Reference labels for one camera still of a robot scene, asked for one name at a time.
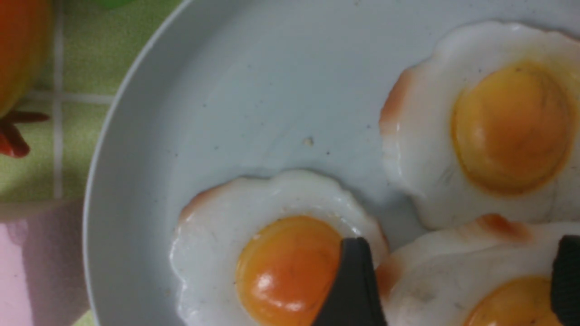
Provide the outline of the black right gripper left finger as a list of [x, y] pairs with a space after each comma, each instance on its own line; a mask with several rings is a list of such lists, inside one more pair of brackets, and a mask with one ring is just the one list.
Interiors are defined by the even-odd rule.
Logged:
[[385, 326], [371, 249], [362, 237], [342, 239], [335, 281], [314, 326]]

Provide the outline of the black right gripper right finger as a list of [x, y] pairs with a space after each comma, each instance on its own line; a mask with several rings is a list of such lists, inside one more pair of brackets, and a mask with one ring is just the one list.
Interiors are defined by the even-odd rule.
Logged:
[[551, 310], [563, 326], [580, 324], [580, 237], [564, 235], [552, 265]]

